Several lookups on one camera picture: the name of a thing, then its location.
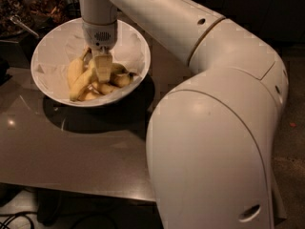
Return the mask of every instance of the floor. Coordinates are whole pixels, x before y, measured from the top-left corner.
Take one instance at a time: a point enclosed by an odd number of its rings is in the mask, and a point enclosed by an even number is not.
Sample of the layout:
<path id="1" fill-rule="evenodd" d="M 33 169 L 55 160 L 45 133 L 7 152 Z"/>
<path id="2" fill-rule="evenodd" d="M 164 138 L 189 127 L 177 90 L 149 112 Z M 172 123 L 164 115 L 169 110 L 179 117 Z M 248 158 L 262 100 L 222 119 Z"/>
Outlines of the floor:
<path id="1" fill-rule="evenodd" d="M 282 56 L 290 78 L 289 98 L 274 139 L 273 157 L 274 175 L 287 218 L 276 221 L 275 229 L 302 229 L 305 225 L 305 45 L 274 47 Z M 0 184 L 0 197 L 6 188 L 4 186 Z M 29 214 L 36 229 L 162 229 L 153 203 L 66 192 L 61 197 L 58 194 L 48 196 L 48 192 L 37 193 L 33 188 L 14 189 L 10 190 L 11 195 L 7 197 L 7 201 L 0 200 L 2 222 L 7 218 L 6 214 L 20 211 L 36 213 L 39 208 L 38 197 L 43 196 L 51 198 L 46 200 L 50 206 L 39 210 L 39 215 Z M 59 198 L 61 206 L 57 208 Z M 50 217 L 50 207 L 53 207 L 52 211 L 59 212 L 58 218 Z M 31 223 L 26 217 L 20 217 L 13 220 L 9 227 L 0 223 L 0 229 L 2 228 L 27 229 L 31 228 Z"/>

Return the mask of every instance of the gray table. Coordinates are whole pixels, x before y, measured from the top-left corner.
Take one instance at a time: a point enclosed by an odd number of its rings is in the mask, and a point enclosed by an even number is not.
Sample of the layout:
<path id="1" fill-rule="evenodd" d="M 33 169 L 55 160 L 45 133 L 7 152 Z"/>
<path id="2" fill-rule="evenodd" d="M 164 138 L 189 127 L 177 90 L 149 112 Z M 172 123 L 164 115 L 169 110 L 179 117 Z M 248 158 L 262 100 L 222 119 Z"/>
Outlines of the gray table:
<path id="1" fill-rule="evenodd" d="M 147 124 L 159 100 L 191 74 L 147 38 L 149 75 L 106 107 L 61 105 L 37 89 L 30 69 L 10 68 L 12 78 L 0 86 L 0 182 L 154 201 Z"/>

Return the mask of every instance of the glass jar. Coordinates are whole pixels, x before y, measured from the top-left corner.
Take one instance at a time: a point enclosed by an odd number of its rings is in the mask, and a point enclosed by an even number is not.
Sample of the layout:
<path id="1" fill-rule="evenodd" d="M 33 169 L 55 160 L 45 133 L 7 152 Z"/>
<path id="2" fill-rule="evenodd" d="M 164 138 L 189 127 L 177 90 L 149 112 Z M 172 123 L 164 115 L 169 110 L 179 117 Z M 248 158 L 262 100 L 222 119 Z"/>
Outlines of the glass jar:
<path id="1" fill-rule="evenodd" d="M 34 25 L 25 0 L 0 0 L 0 38 L 14 36 L 24 31 L 10 21 L 12 16 L 16 16 L 29 28 Z"/>
<path id="2" fill-rule="evenodd" d="M 56 25 L 68 21 L 65 0 L 26 0 L 26 2 L 32 14 L 50 17 Z"/>

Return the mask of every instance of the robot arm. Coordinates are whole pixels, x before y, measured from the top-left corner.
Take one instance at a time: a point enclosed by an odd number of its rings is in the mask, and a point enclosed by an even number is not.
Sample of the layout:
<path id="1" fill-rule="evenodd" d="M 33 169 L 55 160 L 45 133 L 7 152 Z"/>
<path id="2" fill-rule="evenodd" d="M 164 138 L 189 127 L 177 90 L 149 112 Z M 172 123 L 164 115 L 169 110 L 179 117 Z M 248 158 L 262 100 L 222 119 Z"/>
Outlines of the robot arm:
<path id="1" fill-rule="evenodd" d="M 194 74 L 160 101 L 148 128 L 148 165 L 164 227 L 274 228 L 271 155 L 288 92 L 280 57 L 190 0 L 107 1 Z M 96 23 L 87 15 L 109 18 L 111 5 L 80 2 L 85 34 L 95 24 L 112 25 L 113 19 Z M 103 8 L 108 12 L 95 13 Z"/>

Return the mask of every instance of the bowl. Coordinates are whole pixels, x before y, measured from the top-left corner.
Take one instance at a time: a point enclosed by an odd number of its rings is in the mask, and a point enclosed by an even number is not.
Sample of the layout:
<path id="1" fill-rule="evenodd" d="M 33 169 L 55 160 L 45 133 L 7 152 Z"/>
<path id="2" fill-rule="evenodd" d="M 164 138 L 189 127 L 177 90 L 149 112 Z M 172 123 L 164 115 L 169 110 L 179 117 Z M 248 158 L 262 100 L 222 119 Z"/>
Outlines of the bowl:
<path id="1" fill-rule="evenodd" d="M 136 73 L 129 86 L 86 101 L 70 101 L 67 69 L 70 62 L 87 47 L 82 19 L 66 22 L 37 45 L 30 63 L 32 78 L 38 89 L 49 98 L 75 107 L 95 107 L 116 102 L 130 94 L 145 78 L 151 65 L 151 52 L 143 35 L 131 25 L 118 20 L 117 42 L 111 50 L 113 62 Z"/>

